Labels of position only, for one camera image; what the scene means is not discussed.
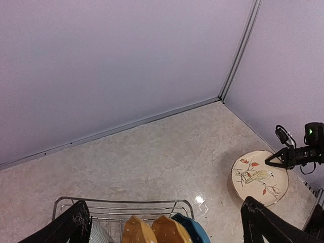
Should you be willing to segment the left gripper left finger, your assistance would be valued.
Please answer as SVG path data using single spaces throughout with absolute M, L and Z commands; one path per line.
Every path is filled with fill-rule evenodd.
M 92 217 L 84 200 L 79 200 L 50 224 L 21 242 L 89 242 Z

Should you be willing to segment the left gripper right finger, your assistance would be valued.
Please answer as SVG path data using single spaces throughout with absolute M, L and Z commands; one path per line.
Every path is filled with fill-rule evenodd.
M 323 242 L 323 207 L 317 204 L 305 229 L 289 224 L 251 196 L 241 207 L 244 242 Z

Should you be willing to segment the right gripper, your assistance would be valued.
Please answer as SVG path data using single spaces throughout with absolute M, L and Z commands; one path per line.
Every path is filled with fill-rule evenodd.
M 308 152 L 306 147 L 300 148 L 282 148 L 279 151 L 271 154 L 265 159 L 265 164 L 268 166 L 283 168 L 283 169 L 293 169 L 298 165 L 306 165 L 308 158 Z M 286 164 L 281 162 L 272 162 L 274 159 L 279 159 L 281 162 L 285 161 Z

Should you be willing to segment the cream bird plate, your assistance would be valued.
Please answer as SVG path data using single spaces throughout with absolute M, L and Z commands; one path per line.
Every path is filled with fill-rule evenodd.
M 267 150 L 254 150 L 234 162 L 231 181 L 240 199 L 251 196 L 268 207 L 284 197 L 289 187 L 289 176 L 285 169 L 265 163 L 272 155 Z

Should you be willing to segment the yellow dotted plate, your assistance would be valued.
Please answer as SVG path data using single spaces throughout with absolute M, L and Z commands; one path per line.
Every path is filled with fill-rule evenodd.
M 154 220 L 151 228 L 158 243 L 193 243 L 188 231 L 179 222 L 166 216 Z
M 142 219 L 131 216 L 125 223 L 122 243 L 157 243 L 155 233 Z

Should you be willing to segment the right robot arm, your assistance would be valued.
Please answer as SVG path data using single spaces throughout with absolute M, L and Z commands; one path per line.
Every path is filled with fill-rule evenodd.
M 281 125 L 275 127 L 275 134 L 282 148 L 265 160 L 265 164 L 272 167 L 292 170 L 295 166 L 304 167 L 308 163 L 323 164 L 323 123 L 312 122 L 305 126 L 304 147 L 297 147 L 292 135 Z

